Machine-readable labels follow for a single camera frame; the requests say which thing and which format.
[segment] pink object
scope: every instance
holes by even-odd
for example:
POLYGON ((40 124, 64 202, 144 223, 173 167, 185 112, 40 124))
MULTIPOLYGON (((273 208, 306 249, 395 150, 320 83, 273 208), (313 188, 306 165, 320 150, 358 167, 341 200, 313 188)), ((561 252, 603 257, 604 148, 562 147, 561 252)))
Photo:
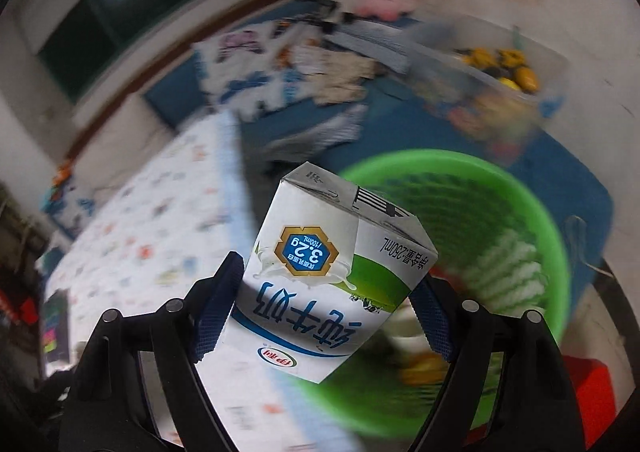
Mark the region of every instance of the pink object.
POLYGON ((361 17, 376 16, 387 22, 415 10, 414 0, 354 0, 354 12, 361 17))

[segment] milk carton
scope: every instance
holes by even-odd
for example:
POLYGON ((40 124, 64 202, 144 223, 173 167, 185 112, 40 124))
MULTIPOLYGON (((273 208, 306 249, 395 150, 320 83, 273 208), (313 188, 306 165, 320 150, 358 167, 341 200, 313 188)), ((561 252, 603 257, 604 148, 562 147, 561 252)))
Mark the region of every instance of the milk carton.
POLYGON ((321 382, 437 257, 414 215, 304 163, 278 187, 223 340, 261 363, 321 382))

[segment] clear plastic bin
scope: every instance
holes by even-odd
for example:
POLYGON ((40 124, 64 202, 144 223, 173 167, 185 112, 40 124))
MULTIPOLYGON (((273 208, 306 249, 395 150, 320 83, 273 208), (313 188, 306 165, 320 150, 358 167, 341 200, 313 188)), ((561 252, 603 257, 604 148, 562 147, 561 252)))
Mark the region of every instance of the clear plastic bin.
POLYGON ((562 105, 568 61, 520 35, 540 90, 527 95, 465 64, 455 50, 513 47, 513 32, 472 16, 432 18, 407 28, 402 42, 410 61, 406 83, 435 116, 482 143, 487 159, 507 166, 562 105))

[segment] blue curved stripe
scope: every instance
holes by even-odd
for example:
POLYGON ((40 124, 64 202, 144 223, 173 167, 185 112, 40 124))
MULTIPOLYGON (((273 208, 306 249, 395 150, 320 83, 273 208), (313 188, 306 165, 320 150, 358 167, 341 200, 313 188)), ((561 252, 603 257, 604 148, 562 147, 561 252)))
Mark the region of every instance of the blue curved stripe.
POLYGON ((306 349, 299 347, 295 344, 291 344, 286 340, 280 338, 279 336, 274 335, 273 333, 268 332, 263 327, 258 326, 253 320, 245 316, 237 306, 234 306, 233 311, 231 312, 231 318, 238 322, 240 325, 246 327, 249 331, 252 331, 267 340, 271 340, 275 344, 279 346, 286 347, 287 349, 291 349, 292 351, 296 351, 298 353, 302 353, 303 355, 309 356, 318 356, 319 358, 341 358, 342 356, 349 355, 325 355, 324 353, 316 353, 315 351, 307 351, 306 349))

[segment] gold hexagon border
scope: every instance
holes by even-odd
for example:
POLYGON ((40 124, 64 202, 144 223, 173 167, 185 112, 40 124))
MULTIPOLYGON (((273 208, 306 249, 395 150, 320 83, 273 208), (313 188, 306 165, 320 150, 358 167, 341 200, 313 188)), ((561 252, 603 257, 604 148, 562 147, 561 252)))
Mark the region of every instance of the gold hexagon border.
POLYGON ((322 228, 320 228, 320 226, 305 226, 304 228, 302 228, 300 226, 285 226, 284 230, 282 231, 282 235, 280 236, 280 242, 278 244, 276 244, 275 254, 276 254, 276 257, 278 257, 280 259, 280 261, 287 267, 287 270, 289 270, 289 273, 291 275, 293 275, 293 276, 303 276, 303 275, 319 276, 319 275, 326 275, 327 274, 327 272, 329 271, 329 267, 332 265, 334 260, 338 257, 338 249, 334 246, 334 244, 332 242, 329 241, 329 238, 322 231, 322 228), (316 236, 329 249, 329 257, 327 257, 327 260, 324 262, 324 265, 322 266, 322 268, 320 268, 320 270, 317 270, 316 272, 313 272, 311 270, 305 270, 303 272, 299 272, 285 258, 285 256, 284 256, 284 245, 286 244, 287 239, 289 239, 289 236, 291 236, 293 234, 307 234, 307 235, 311 235, 311 236, 316 236))

